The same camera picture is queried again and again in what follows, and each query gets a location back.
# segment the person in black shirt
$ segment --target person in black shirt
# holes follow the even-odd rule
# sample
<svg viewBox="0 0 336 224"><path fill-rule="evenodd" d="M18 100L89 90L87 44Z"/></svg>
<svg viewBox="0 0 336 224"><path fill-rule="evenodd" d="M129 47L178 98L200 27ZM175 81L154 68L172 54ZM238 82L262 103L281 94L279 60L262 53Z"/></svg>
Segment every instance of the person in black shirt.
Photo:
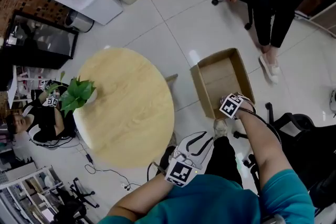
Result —
<svg viewBox="0 0 336 224"><path fill-rule="evenodd" d="M42 106L48 97L43 92L33 102L23 108L23 114L13 114L6 118L7 129L11 134L27 132L30 139L46 143L61 137L75 136L72 114L66 119L57 108Z"/></svg>

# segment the table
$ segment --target table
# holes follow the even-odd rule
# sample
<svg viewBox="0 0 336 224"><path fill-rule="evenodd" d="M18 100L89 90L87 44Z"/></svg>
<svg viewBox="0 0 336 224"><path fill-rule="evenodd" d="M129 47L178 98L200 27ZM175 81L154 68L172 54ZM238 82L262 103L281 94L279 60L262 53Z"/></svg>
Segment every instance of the table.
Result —
<svg viewBox="0 0 336 224"><path fill-rule="evenodd" d="M76 109L77 128L95 155L117 167L148 165L164 153L174 128L168 85L146 58L126 48L102 50L81 67L97 99Z"/></svg>

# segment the white tiled floor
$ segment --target white tiled floor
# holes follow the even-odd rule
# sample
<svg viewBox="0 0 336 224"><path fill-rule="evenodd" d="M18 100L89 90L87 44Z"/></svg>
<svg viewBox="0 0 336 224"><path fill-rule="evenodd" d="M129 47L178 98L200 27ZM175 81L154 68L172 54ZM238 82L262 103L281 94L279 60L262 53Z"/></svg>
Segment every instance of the white tiled floor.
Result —
<svg viewBox="0 0 336 224"><path fill-rule="evenodd" d="M79 36L75 58L62 68L66 71L65 81L76 76L85 60L106 45L126 46L139 52L164 76L179 75L172 88L179 141L197 131L212 131L213 126L204 116L190 67L214 52L235 47L249 73L259 115L267 119L265 103L272 102L275 118L285 112L300 112L309 115L316 125L336 123L328 104L331 89L336 87L336 39L314 26L293 21L279 51L280 82L272 86L258 62L260 51L255 46L255 30L244 29L246 4L222 2L215 7L211 0L138 0L124 8L125 11L106 26L95 25ZM236 140L231 134L229 139L239 160L244 186L255 189L249 171L242 165L242 159L250 150L248 141ZM95 222L127 193L120 186L126 180L117 174L97 172L90 175L86 172L84 165L88 161L81 145L49 151L26 141L18 147L25 155L31 155L38 166L53 165L64 182L78 177L85 187L94 190L94 199L100 208L90 208L88 216ZM113 169L92 157L97 168ZM118 169L118 172L130 182L142 184L146 181L146 167Z"/></svg>

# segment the cardboard box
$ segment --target cardboard box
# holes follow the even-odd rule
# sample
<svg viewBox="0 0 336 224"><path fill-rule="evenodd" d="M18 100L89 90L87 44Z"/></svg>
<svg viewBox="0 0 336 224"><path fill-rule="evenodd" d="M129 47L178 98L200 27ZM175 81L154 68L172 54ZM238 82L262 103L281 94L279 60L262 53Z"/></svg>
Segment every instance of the cardboard box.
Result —
<svg viewBox="0 0 336 224"><path fill-rule="evenodd" d="M236 48L212 54L190 71L202 108L209 118L227 118L219 111L220 99L230 93L240 92L255 103L248 75Z"/></svg>

